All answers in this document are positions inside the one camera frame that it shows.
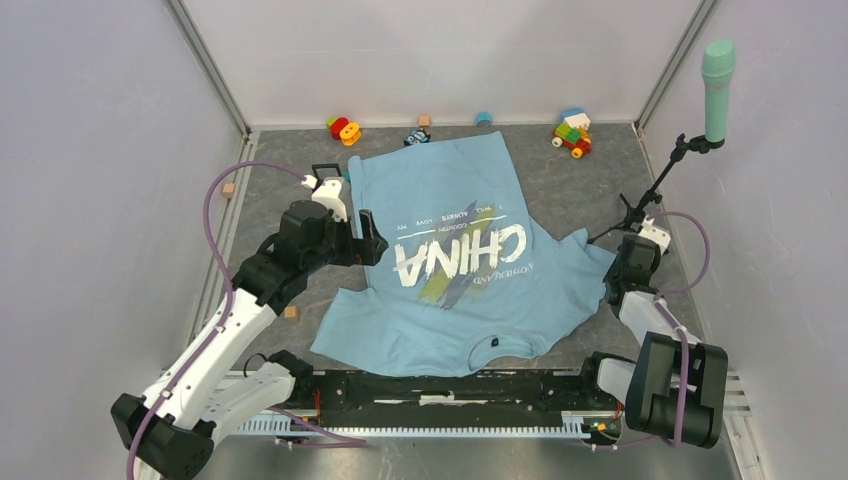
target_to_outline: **toy block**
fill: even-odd
[[[565,139],[568,137],[568,134],[571,132],[571,127],[566,123],[561,123],[556,130],[554,130],[554,135]]]
[[[589,128],[589,124],[592,122],[589,120],[588,115],[585,113],[579,113],[577,115],[566,117],[565,123],[567,123],[571,128],[582,128],[583,130],[587,130]]]
[[[286,320],[296,322],[299,317],[300,311],[298,311],[297,307],[289,305],[283,310],[283,318]]]
[[[342,141],[342,145],[345,147],[349,147],[356,143],[359,140],[359,137],[362,136],[362,132],[359,131],[358,123],[348,123],[345,125],[345,128],[339,132],[339,139]]]
[[[568,143],[577,143],[577,140],[580,140],[580,132],[572,128],[568,131],[568,134],[566,134],[565,141]]]
[[[581,113],[586,113],[582,108],[572,108],[571,110],[566,110],[562,112],[559,116],[559,123],[565,123],[565,119],[568,117],[573,117],[575,115],[580,115]]]
[[[491,124],[492,116],[489,114],[489,112],[480,112],[474,119],[474,125],[477,125],[478,127],[488,127]]]
[[[339,136],[339,134],[349,124],[350,124],[350,121],[348,121],[347,118],[345,118],[345,117],[337,118],[336,121],[333,122],[332,125],[330,125],[330,135],[332,135],[333,138],[336,139],[336,140],[341,140],[341,137]]]
[[[233,198],[233,195],[236,193],[236,184],[225,183],[224,188],[221,189],[221,193],[227,198]]]
[[[577,148],[583,150],[583,153],[590,153],[592,151],[592,140],[589,138],[581,138],[577,140]]]

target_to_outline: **small wooden block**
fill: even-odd
[[[236,184],[225,183],[224,188],[221,190],[221,193],[227,198],[233,198],[233,194],[236,193]]]
[[[300,316],[300,312],[297,310],[297,307],[289,306],[286,307],[285,310],[283,310],[283,318],[285,318],[286,320],[296,321],[298,319],[298,316]]]

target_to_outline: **light blue t-shirt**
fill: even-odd
[[[546,353],[597,312],[613,255],[527,213],[500,132],[349,164],[355,210],[389,249],[340,289],[311,350],[389,376],[464,376]]]

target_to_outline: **white bracket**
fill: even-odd
[[[660,299],[659,303],[663,306],[666,305],[664,299]],[[645,335],[648,332],[656,332],[668,335],[671,338],[677,338],[677,334],[674,333],[671,326],[669,326],[668,322],[657,310],[657,307],[654,306],[654,296],[652,294],[645,292],[625,293],[624,300],[621,302],[621,312],[618,316],[621,323],[627,326],[633,333],[633,336],[636,337],[639,346],[642,346],[642,342],[645,341]],[[701,343],[701,339],[692,333],[686,332],[686,337],[690,345]]]
[[[133,463],[133,472],[135,480],[160,480],[162,478],[162,474],[138,457]]]
[[[312,201],[318,202],[333,212],[333,220],[347,220],[347,207],[342,200],[342,193],[347,188],[347,182],[341,177],[327,177],[321,182],[318,190],[312,192]]]
[[[671,243],[671,234],[668,233],[668,230],[655,226],[653,218],[642,220],[642,228],[639,229],[636,236],[646,238],[659,245],[660,253],[665,253]]]
[[[315,187],[318,185],[318,179],[312,175],[306,175],[300,184],[310,190],[315,190]]]
[[[217,425],[212,441],[218,445],[252,416],[286,401],[294,389],[294,378],[277,363],[266,362],[247,378],[209,398],[201,418]]]
[[[624,405],[635,369],[635,363],[614,358],[601,360],[601,364],[598,366],[598,388],[609,393]]]

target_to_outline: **toy car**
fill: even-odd
[[[567,123],[558,126],[553,132],[551,145],[559,148],[563,145],[571,149],[571,156],[580,158],[592,151],[592,139],[583,128],[571,128]]]
[[[430,141],[430,134],[427,133],[423,128],[419,128],[418,130],[414,130],[406,139],[403,141],[403,144],[406,146],[415,145],[416,143],[427,143]]]

